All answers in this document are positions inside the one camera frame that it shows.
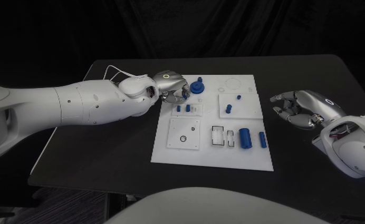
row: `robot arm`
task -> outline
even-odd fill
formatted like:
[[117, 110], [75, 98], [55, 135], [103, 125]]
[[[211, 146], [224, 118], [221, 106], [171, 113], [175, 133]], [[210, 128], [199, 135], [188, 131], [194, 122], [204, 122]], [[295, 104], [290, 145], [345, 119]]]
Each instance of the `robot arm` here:
[[189, 84], [173, 71], [158, 73], [153, 79], [147, 75], [129, 76], [119, 85], [111, 80], [91, 80], [41, 89], [0, 87], [0, 156], [44, 129], [98, 125], [142, 116], [159, 95], [165, 102], [185, 101], [176, 95], [179, 89], [189, 97]]
[[354, 178], [365, 177], [365, 118], [347, 116], [341, 107], [313, 91], [290, 91], [270, 98], [285, 101], [279, 116], [298, 128], [312, 130], [322, 125], [313, 145], [329, 156], [335, 166]]

